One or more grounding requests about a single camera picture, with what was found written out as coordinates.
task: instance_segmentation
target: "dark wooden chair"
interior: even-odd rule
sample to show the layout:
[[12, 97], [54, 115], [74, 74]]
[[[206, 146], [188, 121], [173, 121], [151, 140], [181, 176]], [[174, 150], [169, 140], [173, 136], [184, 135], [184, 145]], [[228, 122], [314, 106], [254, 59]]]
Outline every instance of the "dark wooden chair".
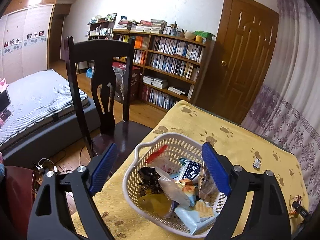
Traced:
[[6, 166], [0, 183], [0, 239], [27, 239], [29, 217], [35, 199], [32, 170]]
[[[74, 44], [72, 37], [64, 41], [68, 81], [76, 116], [85, 145], [92, 158], [101, 154], [110, 141], [114, 141], [119, 149], [119, 156], [111, 172], [115, 172], [129, 154], [134, 150], [151, 128], [129, 121], [130, 88], [134, 46], [133, 41], [91, 40]], [[113, 57], [127, 57], [124, 74], [124, 102], [122, 121], [115, 124], [113, 103], [116, 91], [116, 74], [112, 68]], [[81, 104], [75, 64], [94, 61], [94, 73], [91, 79], [91, 92], [100, 118], [100, 134], [91, 139]]]

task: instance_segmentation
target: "gray bed frame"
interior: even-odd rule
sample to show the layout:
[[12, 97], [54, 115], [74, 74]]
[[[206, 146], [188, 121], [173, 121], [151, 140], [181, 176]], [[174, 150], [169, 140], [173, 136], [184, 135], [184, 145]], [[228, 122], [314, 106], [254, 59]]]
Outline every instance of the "gray bed frame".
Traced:
[[[92, 98], [88, 97], [88, 100], [89, 105], [84, 107], [84, 114], [91, 132], [100, 126], [100, 120]], [[38, 163], [41, 158], [50, 158], [81, 137], [76, 114], [72, 112], [40, 127], [3, 150], [4, 164], [31, 168], [31, 162]]]

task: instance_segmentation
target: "sliding wardrobe door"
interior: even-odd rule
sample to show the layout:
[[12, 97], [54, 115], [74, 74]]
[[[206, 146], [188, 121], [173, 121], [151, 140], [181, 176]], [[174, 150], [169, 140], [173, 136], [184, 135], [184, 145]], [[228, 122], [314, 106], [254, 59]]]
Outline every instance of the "sliding wardrobe door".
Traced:
[[47, 69], [47, 41], [53, 5], [29, 8], [23, 31], [23, 76]]
[[2, 68], [7, 83], [23, 77], [22, 71], [22, 35], [27, 10], [8, 15], [3, 36]]
[[7, 15], [4, 15], [0, 18], [0, 78], [3, 78], [3, 68], [2, 68], [2, 48], [4, 46], [3, 35], [4, 35], [4, 27], [7, 21]]

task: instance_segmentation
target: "mattress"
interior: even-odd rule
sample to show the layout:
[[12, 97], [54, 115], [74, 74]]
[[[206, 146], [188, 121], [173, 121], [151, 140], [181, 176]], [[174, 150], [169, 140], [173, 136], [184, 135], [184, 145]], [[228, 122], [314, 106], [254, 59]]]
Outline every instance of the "mattress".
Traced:
[[[7, 90], [12, 114], [0, 127], [0, 151], [74, 110], [68, 81], [52, 69], [21, 78]], [[88, 96], [79, 91], [85, 106]]]

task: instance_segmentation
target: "metal screw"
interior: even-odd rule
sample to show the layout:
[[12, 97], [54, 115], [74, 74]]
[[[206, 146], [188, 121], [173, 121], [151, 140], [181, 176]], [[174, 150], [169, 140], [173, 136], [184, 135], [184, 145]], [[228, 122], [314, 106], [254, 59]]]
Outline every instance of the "metal screw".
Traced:
[[78, 171], [78, 172], [84, 172], [85, 169], [86, 169], [85, 166], [79, 166], [79, 167], [77, 168], [77, 171]]
[[48, 171], [47, 172], [47, 177], [52, 177], [54, 175], [54, 172], [53, 171]]
[[233, 169], [238, 172], [242, 171], [242, 167], [240, 165], [235, 165]]
[[267, 174], [268, 176], [273, 176], [273, 171], [271, 171], [271, 170], [266, 170], [266, 174]]

